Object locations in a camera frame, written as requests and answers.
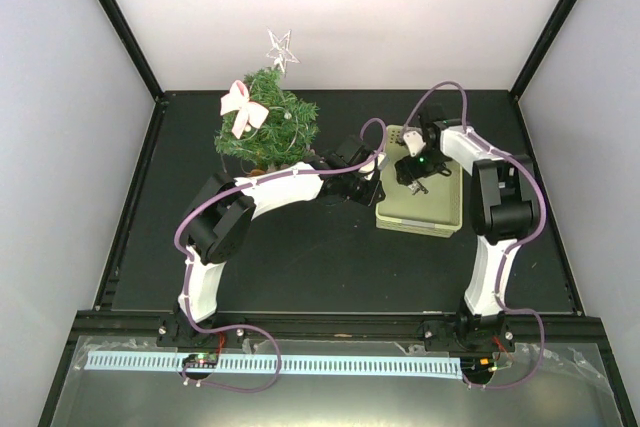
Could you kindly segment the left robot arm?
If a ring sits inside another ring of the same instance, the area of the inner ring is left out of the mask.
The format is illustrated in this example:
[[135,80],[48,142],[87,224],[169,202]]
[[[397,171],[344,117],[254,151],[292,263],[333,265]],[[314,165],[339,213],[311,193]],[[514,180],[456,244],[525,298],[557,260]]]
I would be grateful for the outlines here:
[[225,265],[238,253],[252,221],[300,202],[335,198],[367,206],[381,195],[380,172],[386,141],[372,150],[362,138],[347,138],[337,151],[309,155],[289,167],[254,177],[211,177],[174,234],[185,255],[178,306],[179,333],[193,346],[214,335],[217,294]]

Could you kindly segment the yellow-green plastic basket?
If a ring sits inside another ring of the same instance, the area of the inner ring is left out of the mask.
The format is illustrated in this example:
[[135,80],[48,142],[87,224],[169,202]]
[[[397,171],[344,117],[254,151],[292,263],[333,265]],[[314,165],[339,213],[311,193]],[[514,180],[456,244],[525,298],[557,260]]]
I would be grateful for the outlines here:
[[387,127],[385,153],[388,163],[380,174],[385,200],[376,205],[376,227],[392,231],[449,238],[462,227],[463,169],[454,161],[444,162],[452,175],[433,175],[419,182],[428,194],[412,195],[396,182],[394,164],[408,156],[401,143],[401,127]]

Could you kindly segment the silver star ornament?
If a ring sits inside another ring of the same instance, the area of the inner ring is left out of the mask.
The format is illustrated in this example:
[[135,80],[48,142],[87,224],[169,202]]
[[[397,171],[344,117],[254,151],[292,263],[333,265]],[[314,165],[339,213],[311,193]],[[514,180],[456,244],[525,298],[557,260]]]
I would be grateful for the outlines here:
[[271,29],[267,30],[270,50],[266,57],[272,60],[273,67],[277,68],[283,77],[287,75],[290,64],[299,64],[300,60],[291,50],[291,31],[288,30],[282,36],[276,35]]

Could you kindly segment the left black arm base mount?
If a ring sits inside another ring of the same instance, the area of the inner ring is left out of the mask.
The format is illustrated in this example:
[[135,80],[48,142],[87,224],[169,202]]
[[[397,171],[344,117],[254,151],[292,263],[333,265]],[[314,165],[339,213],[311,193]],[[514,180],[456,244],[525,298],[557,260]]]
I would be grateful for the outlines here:
[[225,348],[235,348],[245,337],[245,327],[219,333],[202,333],[194,329],[183,313],[162,315],[158,326],[157,345],[174,348],[181,356],[177,373],[182,379],[196,383],[206,380],[221,364]]

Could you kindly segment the small green christmas tree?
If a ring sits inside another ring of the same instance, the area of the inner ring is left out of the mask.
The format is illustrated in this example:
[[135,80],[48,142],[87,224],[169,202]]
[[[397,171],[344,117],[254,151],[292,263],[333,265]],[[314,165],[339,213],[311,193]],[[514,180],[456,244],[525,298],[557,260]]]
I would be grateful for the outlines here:
[[214,138],[216,151],[256,168],[281,168],[301,161],[311,151],[319,133],[316,104],[281,88],[282,74],[277,68],[248,73],[242,81],[250,98],[269,109],[260,129],[247,128],[240,139],[231,133],[235,114],[221,116],[221,128]]

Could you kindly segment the silver glitter word ornament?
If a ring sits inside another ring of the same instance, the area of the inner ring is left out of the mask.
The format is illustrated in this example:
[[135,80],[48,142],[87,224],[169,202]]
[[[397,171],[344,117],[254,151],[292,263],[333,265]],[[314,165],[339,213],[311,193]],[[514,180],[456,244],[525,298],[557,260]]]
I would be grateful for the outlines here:
[[428,194],[429,190],[422,185],[419,181],[414,181],[408,186],[412,195],[417,195],[418,193]]

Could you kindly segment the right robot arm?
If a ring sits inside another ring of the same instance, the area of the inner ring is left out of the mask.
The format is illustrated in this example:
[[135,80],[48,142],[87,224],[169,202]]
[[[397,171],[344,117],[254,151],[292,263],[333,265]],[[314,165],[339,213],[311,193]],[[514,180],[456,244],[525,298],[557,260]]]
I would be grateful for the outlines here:
[[396,181],[413,194],[422,181],[448,176],[448,161],[471,176],[470,219],[477,248],[470,283],[452,331],[465,351],[478,351],[502,332],[506,284],[520,247],[538,236],[546,205],[533,176],[531,159],[512,156],[490,144],[460,119],[417,109],[418,125],[402,128],[399,143],[408,154],[394,165]]

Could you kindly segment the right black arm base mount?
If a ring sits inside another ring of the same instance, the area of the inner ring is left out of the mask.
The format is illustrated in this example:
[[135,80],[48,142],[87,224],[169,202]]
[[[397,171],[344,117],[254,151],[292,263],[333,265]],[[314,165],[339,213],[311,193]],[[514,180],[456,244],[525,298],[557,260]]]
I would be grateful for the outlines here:
[[463,353],[492,353],[502,349],[513,352],[514,342],[505,334],[502,322],[476,325],[431,320],[422,322],[417,329],[418,338],[427,349]]

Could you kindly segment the pink felt bow ornament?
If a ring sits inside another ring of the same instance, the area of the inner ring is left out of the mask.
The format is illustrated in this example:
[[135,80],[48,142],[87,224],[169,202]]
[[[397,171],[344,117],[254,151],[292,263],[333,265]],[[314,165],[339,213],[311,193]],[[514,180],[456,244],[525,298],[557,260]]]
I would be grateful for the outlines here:
[[231,133],[240,139],[247,128],[260,129],[269,115],[269,109],[250,98],[248,87],[240,80],[231,85],[220,100],[220,115],[235,114]]

